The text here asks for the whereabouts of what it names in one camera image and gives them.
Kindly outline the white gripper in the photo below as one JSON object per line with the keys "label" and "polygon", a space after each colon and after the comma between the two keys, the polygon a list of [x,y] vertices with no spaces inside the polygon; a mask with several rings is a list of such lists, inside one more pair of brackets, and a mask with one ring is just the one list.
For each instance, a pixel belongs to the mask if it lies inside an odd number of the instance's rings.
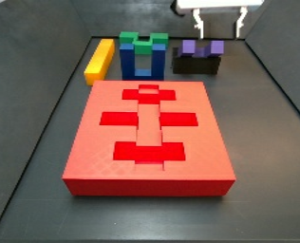
{"label": "white gripper", "polygon": [[184,15],[191,12],[194,28],[199,30],[199,39],[204,38],[204,22],[199,16],[200,9],[239,8],[236,19],[235,37],[239,38],[243,27],[243,19],[247,14],[247,7],[258,7],[263,0],[172,0],[170,9],[178,14]]}

